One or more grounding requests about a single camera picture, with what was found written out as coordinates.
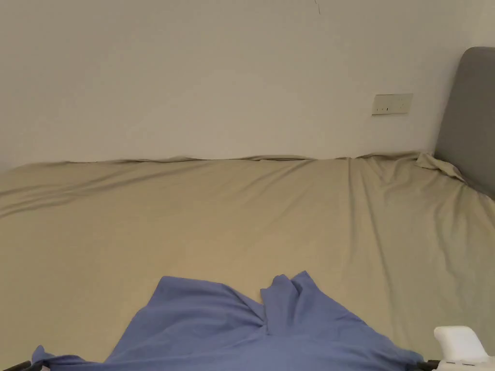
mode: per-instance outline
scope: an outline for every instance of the electrical outlet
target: electrical outlet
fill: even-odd
[[[392,115],[409,113],[413,94],[379,94],[375,95],[371,115]]]

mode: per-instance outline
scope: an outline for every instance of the crack on wall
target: crack on wall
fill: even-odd
[[[321,11],[320,11],[320,4],[318,4],[318,3],[316,2],[316,0],[314,0],[314,3],[315,3],[316,5],[318,5],[318,14],[320,14],[320,15],[321,15]]]

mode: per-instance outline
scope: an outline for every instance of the white device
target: white device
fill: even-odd
[[[437,371],[495,371],[495,357],[486,353],[471,328],[442,326],[434,335],[444,354]]]

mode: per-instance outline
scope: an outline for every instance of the beige bed sheet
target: beige bed sheet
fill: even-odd
[[[103,360],[163,275],[259,300],[307,270],[398,345],[438,325],[495,354],[495,203],[426,154],[59,163],[0,177],[0,366]]]

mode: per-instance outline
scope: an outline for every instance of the white plastic object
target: white plastic object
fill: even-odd
[[[476,333],[467,326],[441,326],[434,331],[446,361],[487,362],[488,356]]]

